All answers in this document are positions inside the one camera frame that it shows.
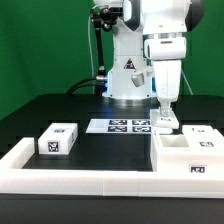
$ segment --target black table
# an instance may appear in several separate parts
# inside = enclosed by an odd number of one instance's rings
[[[150,135],[86,134],[86,129],[92,118],[149,119],[154,107],[123,107],[94,95],[42,95],[0,122],[0,156],[23,137],[37,140],[53,122],[73,122],[79,136],[69,156],[36,152],[24,169],[151,171]],[[211,125],[224,135],[223,109],[224,98],[216,96],[180,96],[173,104],[180,128]],[[206,224],[223,223],[223,218],[221,199],[0,195],[1,223]]]

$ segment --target green backdrop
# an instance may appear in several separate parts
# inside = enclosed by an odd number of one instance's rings
[[[87,24],[92,6],[92,0],[0,0],[0,119],[40,94],[65,93],[91,76]],[[203,21],[187,34],[183,68],[196,95],[224,96],[223,8],[224,1],[207,0]],[[103,40],[110,69],[111,33]],[[189,94],[183,83],[181,93]]]

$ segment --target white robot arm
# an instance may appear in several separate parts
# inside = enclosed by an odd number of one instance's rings
[[[151,73],[155,76],[160,108],[150,111],[152,125],[177,129],[179,123],[171,109],[171,103],[178,99],[181,59],[186,56],[186,39],[182,33],[191,31],[200,22],[204,15],[204,1],[94,0],[94,2],[106,4],[109,8],[122,7],[123,22],[133,32],[130,36],[134,33],[146,36],[144,53],[151,60],[153,68],[150,69],[143,63],[131,76],[129,75],[128,79],[132,79],[137,89],[145,86],[144,77],[146,76],[143,74],[153,70]]]

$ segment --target white platform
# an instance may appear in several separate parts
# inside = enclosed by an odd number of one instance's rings
[[[224,172],[21,169],[33,153],[34,140],[24,138],[0,160],[0,193],[224,198]]]

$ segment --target white box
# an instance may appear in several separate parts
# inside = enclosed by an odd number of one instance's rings
[[[77,135],[75,123],[52,123],[38,140],[39,154],[68,155]]]
[[[183,126],[181,135],[152,133],[153,171],[224,174],[224,138],[210,126]]]

